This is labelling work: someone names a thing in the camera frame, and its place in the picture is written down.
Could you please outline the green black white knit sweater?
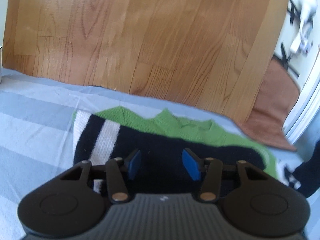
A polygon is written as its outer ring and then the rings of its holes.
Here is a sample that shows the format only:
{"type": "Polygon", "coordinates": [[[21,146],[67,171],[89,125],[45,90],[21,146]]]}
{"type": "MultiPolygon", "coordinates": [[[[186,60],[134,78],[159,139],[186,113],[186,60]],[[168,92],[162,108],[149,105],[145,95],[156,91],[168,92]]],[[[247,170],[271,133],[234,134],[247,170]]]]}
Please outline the green black white knit sweater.
{"type": "Polygon", "coordinates": [[[319,189],[318,147],[309,161],[289,168],[261,144],[228,133],[212,120],[176,117],[168,110],[150,119],[124,107],[95,114],[76,111],[73,121],[75,163],[89,160],[93,165],[103,165],[140,150],[142,162],[132,186],[141,193],[185,193],[200,189],[201,183],[192,180],[183,166],[185,148],[200,158],[216,158],[227,165],[245,160],[305,197],[319,189]]]}

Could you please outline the brown perforated cushion mat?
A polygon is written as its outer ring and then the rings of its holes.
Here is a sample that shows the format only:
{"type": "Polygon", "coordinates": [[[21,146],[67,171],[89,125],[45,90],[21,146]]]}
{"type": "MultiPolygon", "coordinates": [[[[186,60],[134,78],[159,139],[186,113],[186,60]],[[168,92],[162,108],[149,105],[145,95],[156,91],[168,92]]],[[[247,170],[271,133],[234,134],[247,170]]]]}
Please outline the brown perforated cushion mat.
{"type": "Polygon", "coordinates": [[[248,119],[237,125],[245,135],[261,144],[295,152],[295,146],[285,138],[283,125],[298,98],[298,86],[273,57],[248,119]]]}

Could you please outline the wooden headboard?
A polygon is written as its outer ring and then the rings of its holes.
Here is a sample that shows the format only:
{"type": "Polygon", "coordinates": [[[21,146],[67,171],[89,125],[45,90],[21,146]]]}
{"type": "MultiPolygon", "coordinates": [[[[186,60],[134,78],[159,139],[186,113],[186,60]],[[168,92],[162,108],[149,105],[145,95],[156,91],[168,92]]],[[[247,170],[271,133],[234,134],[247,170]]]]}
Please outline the wooden headboard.
{"type": "Polygon", "coordinates": [[[3,65],[246,121],[289,0],[8,0],[3,65]]]}

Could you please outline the white frosted glass door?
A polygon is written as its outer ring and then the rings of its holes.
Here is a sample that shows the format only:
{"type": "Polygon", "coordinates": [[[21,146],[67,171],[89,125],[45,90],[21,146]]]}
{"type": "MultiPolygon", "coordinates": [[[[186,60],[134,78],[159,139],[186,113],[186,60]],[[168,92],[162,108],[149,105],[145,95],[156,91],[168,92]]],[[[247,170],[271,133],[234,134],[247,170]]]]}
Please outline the white frosted glass door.
{"type": "Polygon", "coordinates": [[[315,61],[312,71],[302,89],[297,103],[284,124],[287,141],[294,144],[314,119],[319,109],[319,60],[315,61]]]}

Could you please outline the white clutter on shelf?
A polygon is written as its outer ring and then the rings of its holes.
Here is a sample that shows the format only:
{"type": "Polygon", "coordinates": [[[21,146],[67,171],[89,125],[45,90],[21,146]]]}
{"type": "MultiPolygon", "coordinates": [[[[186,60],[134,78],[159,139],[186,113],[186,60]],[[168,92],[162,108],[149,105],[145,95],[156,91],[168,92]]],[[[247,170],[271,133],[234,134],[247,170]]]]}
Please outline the white clutter on shelf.
{"type": "Polygon", "coordinates": [[[289,0],[274,56],[294,78],[312,68],[317,24],[319,0],[289,0]]]}

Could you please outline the white enamel mug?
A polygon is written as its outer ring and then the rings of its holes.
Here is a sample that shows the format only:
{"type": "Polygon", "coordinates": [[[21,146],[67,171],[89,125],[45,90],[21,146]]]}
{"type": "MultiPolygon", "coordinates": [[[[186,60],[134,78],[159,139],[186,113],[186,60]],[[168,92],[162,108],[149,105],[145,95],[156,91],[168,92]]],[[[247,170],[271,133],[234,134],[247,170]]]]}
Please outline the white enamel mug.
{"type": "Polygon", "coordinates": [[[2,49],[3,49],[3,47],[0,46],[0,83],[2,82],[2,68],[3,68],[3,65],[2,65],[2,49]]]}

